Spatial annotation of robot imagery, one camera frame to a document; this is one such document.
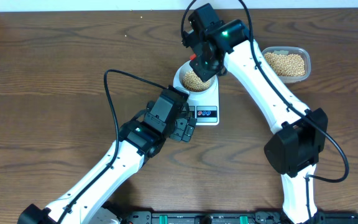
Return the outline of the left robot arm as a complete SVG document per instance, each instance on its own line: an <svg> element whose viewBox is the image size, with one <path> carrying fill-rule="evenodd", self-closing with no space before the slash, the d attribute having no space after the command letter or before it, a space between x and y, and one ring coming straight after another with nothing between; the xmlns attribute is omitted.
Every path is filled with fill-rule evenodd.
<svg viewBox="0 0 358 224"><path fill-rule="evenodd" d="M168 138L188 142L195 129L189 91L169 86L157 101L124 123L103 158L67 193L44 209L29 205L19 223L89 223L107 199L162 149Z"/></svg>

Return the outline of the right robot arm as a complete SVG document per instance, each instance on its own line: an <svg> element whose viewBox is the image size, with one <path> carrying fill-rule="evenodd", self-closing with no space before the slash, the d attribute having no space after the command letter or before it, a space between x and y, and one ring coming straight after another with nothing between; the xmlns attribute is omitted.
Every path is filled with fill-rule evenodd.
<svg viewBox="0 0 358 224"><path fill-rule="evenodd" d="M283 212L292 223L311 223L317 208L313 183L306 178L316 170L324 136L306 120L326 129L326 114L321 109L311 111L291 93L241 20L225 23L210 4L183 17L192 27L181 33L183 45L195 53L190 66L203 82L229 72L247 90L273 134L264 153L282 178Z"/></svg>

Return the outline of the white digital kitchen scale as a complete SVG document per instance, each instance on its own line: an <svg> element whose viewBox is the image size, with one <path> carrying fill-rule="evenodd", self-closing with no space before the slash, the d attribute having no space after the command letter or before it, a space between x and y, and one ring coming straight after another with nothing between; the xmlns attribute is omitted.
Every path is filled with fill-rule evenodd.
<svg viewBox="0 0 358 224"><path fill-rule="evenodd" d="M177 76L173 79L173 86L189 94L188 104L192 116L196 118L198 126L215 126L219 124L219 81L213 91L194 93L176 86Z"/></svg>

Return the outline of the soybeans pile in bowl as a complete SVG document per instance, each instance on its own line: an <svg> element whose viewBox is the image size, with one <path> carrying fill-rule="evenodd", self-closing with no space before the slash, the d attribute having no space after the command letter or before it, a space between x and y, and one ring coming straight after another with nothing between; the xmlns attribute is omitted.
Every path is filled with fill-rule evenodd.
<svg viewBox="0 0 358 224"><path fill-rule="evenodd" d="M203 82L194 71L185 72L182 85L189 91L201 92L207 90L211 86L211 81Z"/></svg>

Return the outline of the light grey round bowl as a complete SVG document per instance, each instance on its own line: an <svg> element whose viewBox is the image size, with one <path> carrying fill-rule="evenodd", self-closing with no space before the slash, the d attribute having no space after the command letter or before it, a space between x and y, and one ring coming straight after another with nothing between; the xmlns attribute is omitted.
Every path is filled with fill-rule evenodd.
<svg viewBox="0 0 358 224"><path fill-rule="evenodd" d="M183 77L185 75L185 72L186 71L189 71L189 70L192 70L192 67L190 66L190 61L187 61L185 62L177 71L177 84L176 86L179 86L180 88L184 88L185 90L187 90L183 85L182 85L182 80L183 80ZM204 93L204 92L207 92L207 91L213 91L217 86L218 86L218 78L216 76L212 77L209 79L211 81L211 86L205 90L205 91L201 91L201 92L194 92L194 91L191 91L191 92L194 92L194 93Z"/></svg>

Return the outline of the clear container of soybeans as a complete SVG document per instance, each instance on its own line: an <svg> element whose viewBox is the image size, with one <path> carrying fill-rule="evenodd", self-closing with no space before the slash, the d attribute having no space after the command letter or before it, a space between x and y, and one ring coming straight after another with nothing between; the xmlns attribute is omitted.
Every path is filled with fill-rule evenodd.
<svg viewBox="0 0 358 224"><path fill-rule="evenodd" d="M262 55L284 83L302 82L311 73L310 55L302 48L267 47Z"/></svg>

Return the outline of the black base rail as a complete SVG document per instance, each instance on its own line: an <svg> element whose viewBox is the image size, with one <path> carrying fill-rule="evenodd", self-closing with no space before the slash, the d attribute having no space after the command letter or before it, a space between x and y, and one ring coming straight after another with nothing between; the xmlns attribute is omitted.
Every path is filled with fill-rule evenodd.
<svg viewBox="0 0 358 224"><path fill-rule="evenodd" d="M311 205L296 208L284 206L278 210L257 210L238 213L186 213L134 211L121 213L117 207L106 202L98 211L95 223L122 224L258 224L258 223L320 223L320 224L358 224L358 213L324 212Z"/></svg>

